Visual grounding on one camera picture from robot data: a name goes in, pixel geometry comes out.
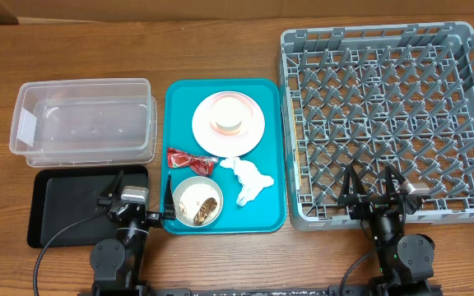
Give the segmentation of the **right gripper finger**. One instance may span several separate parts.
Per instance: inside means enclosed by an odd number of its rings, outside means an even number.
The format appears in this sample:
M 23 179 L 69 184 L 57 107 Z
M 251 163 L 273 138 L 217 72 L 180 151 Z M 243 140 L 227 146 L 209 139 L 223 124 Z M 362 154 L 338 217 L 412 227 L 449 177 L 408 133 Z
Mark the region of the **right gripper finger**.
M 347 197 L 351 195 L 366 196 L 367 192 L 353 166 L 348 164 L 345 165 L 344 168 L 345 170 L 343 174 L 343 183 L 340 197 Z
M 402 185 L 406 181 L 399 171 L 391 164 L 387 164 L 384 169 L 384 179 L 387 195 L 393 195 L 396 193 L 394 180 L 396 180 L 399 185 Z

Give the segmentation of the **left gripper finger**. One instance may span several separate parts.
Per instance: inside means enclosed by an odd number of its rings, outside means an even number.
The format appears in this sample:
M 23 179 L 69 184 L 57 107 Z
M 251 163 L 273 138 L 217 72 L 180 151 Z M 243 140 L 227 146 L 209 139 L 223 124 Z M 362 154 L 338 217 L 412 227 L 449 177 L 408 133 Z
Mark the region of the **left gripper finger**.
M 119 185 L 123 179 L 123 175 L 124 175 L 124 171 L 120 170 L 119 173 L 114 177 L 114 179 L 100 193 L 100 197 L 103 197 L 103 198 L 116 197 L 119 194 Z
M 163 216 L 165 220 L 174 220 L 176 217 L 174 208 L 174 198 L 171 183 L 171 174 L 168 175 L 163 201 Z

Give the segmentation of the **grey small bowl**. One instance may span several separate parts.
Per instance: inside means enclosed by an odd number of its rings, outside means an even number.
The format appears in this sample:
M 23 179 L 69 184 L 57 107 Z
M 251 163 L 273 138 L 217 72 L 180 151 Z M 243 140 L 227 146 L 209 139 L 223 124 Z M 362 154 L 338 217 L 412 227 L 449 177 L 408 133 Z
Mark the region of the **grey small bowl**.
M 187 187 L 189 187 L 193 184 L 199 184 L 199 183 L 205 183 L 205 184 L 208 184 L 208 185 L 212 186 L 217 191 L 217 193 L 219 194 L 219 197 L 220 197 L 221 200 L 220 200 L 219 206 L 210 214 L 208 219 L 202 225 L 195 225 L 193 223 L 193 220 L 188 220 L 184 216 L 182 211 L 179 209 L 179 198 Z M 187 179 L 183 180 L 175 188 L 175 190 L 173 192 L 173 198 L 174 198 L 174 208 L 175 208 L 175 213 L 176 213 L 176 219 L 178 221 L 180 221 L 182 224 L 184 224 L 188 227 L 191 227 L 191 228 L 203 228 L 203 227 L 207 227 L 209 224 L 212 224 L 218 218 L 218 216 L 220 215 L 220 213 L 222 211 L 222 208 L 223 208 L 223 205 L 224 205 L 224 197 L 223 197 L 223 193 L 222 193 L 220 187 L 213 180 L 211 180 L 210 178 L 201 177 L 201 176 L 195 176 L 195 177 L 191 177 L 191 178 L 187 178 Z

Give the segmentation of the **brown food piece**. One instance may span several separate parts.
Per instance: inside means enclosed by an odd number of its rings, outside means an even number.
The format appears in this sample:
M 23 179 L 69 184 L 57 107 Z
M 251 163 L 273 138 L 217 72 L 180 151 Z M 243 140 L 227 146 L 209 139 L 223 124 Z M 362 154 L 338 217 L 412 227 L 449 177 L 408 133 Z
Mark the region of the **brown food piece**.
M 210 216 L 210 214 L 217 208 L 218 203 L 214 197 L 207 198 L 199 208 L 199 211 L 193 218 L 195 225 L 202 225 Z

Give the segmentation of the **red snack wrapper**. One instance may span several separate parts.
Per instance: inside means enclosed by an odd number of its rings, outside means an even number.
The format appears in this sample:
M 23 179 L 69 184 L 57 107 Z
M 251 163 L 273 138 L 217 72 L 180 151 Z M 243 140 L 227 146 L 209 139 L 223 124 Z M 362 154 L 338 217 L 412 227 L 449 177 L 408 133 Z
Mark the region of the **red snack wrapper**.
M 189 167 L 196 175 L 212 175 L 219 158 L 216 156 L 191 155 L 175 148 L 167 148 L 167 164 L 170 169 Z

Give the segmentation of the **white napkin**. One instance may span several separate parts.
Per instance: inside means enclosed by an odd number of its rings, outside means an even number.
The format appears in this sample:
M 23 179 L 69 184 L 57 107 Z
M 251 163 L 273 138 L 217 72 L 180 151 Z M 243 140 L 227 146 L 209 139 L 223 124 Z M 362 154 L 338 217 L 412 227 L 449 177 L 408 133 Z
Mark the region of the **white napkin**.
M 225 169 L 231 169 L 242 185 L 236 200 L 238 206 L 246 206 L 264 188 L 271 187 L 274 184 L 274 179 L 271 176 L 260 173 L 254 163 L 242 160 L 240 157 L 225 158 L 220 162 L 220 166 Z

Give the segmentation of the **pink bowl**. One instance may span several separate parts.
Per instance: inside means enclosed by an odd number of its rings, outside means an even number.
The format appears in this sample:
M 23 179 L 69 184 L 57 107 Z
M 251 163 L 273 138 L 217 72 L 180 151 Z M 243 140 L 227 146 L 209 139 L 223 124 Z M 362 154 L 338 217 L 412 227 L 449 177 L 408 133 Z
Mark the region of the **pink bowl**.
M 249 132 L 253 105 L 247 95 L 237 92 L 217 93 L 208 107 L 212 131 L 221 136 L 237 137 Z

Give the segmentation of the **white rice pile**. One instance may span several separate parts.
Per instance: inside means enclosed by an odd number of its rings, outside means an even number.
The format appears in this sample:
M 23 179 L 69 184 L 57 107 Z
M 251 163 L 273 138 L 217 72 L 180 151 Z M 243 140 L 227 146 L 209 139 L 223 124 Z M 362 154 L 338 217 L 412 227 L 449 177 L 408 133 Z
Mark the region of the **white rice pile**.
M 209 198 L 216 201 L 216 207 L 219 206 L 221 199 L 212 186 L 205 183 L 193 184 L 187 187 L 180 196 L 179 209 L 188 220 L 193 220 L 202 204 Z

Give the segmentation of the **white paper cup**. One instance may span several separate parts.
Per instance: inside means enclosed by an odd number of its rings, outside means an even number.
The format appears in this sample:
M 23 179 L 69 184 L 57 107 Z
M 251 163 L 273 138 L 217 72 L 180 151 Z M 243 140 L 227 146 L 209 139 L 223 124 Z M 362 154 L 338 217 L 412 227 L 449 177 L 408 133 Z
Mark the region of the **white paper cup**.
M 211 126 L 220 133 L 235 134 L 243 122 L 243 105 L 238 99 L 224 97 L 211 107 Z

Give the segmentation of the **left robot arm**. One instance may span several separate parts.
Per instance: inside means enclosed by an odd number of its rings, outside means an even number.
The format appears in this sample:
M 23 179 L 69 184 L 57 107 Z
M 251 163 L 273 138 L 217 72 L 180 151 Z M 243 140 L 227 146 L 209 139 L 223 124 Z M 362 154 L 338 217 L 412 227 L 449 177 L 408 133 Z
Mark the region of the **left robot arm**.
M 149 211 L 146 187 L 121 186 L 123 173 L 99 195 L 97 206 L 115 223 L 114 238 L 99 241 L 90 254 L 94 271 L 93 295 L 154 295 L 146 281 L 140 279 L 146 241 L 151 228 L 163 228 L 176 217 L 171 178 L 167 178 L 164 210 Z

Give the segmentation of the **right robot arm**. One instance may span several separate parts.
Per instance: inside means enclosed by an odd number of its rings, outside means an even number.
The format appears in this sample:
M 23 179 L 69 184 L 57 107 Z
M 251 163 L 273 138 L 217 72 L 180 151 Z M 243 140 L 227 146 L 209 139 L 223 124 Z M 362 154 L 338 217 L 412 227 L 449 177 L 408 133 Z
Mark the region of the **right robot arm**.
M 425 234 L 406 234 L 405 223 L 430 196 L 424 183 L 414 183 L 392 165 L 384 169 L 385 193 L 371 196 L 360 177 L 348 164 L 343 175 L 337 204 L 345 207 L 352 220 L 367 224 L 364 234 L 374 249 L 355 261 L 342 277 L 339 294 L 345 295 L 350 273 L 363 261 L 376 255 L 380 276 L 355 291 L 355 295 L 441 295 L 428 279 L 434 275 L 435 243 Z

